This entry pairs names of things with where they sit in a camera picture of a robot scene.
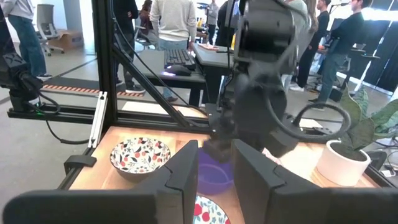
floral plate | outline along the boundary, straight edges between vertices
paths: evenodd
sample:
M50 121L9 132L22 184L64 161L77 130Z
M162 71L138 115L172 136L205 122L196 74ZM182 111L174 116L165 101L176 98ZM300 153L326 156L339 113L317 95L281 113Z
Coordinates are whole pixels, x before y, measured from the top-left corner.
M231 224L225 212L214 201L197 195L193 224Z
M117 170L145 174L164 165L170 159L170 149L156 139L127 139L113 148L110 158Z

floor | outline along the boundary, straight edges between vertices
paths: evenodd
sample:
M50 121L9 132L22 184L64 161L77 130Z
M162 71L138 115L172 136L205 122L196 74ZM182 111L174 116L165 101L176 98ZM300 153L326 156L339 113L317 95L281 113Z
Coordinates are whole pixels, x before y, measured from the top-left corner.
M65 78L79 78L83 80L97 80L98 68L94 55L84 50L72 50L66 54L56 54L46 58L47 70L54 76L62 75ZM176 92L188 100L189 92L177 89ZM368 89L370 105L369 112L376 111L391 100L390 96L378 91ZM46 90L45 95L55 99L62 105L81 105L95 107L95 94L74 93L70 95L65 91ZM312 93L288 94L288 112L297 114L306 104L307 100L314 98ZM126 100L152 100L146 94L143 97L123 97L118 101L121 109ZM65 176L63 162L73 154L81 154L86 146L69 146L60 144L52 137L43 121L24 119L10 119L6 111L11 107L8 90L0 88L0 129L3 130L0 140L0 209L6 202L17 194L35 189L54 189ZM333 111L325 112L308 111L308 118L339 121L340 117ZM338 128L339 124L320 121L331 129ZM88 138L90 126L82 124L51 122L53 130L64 139L81 140Z

white flower pot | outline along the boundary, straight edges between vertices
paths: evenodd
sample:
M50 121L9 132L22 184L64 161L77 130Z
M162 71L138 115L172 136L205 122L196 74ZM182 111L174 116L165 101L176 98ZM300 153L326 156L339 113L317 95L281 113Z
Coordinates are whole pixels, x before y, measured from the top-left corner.
M319 173L338 185L347 187L356 185L370 164L371 158L360 150L366 158L365 161L348 159L331 148L330 145L333 143L340 143L340 141L332 140L326 143L317 164Z

keyboard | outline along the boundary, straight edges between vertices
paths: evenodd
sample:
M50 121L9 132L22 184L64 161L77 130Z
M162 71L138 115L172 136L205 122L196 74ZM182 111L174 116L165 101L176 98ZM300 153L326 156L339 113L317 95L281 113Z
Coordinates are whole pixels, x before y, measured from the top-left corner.
M165 50L164 52L164 68L171 65L182 65L189 70L195 70L195 60L188 54L187 50Z

white sweater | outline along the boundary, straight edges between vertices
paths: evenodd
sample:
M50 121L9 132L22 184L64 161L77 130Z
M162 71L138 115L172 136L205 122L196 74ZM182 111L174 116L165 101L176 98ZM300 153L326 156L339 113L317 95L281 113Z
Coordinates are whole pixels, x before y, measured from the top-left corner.
M33 19L34 11L31 0L0 0L4 16L14 15Z
M183 41L191 37L195 40L196 8L195 0L153 0L150 21L160 39Z

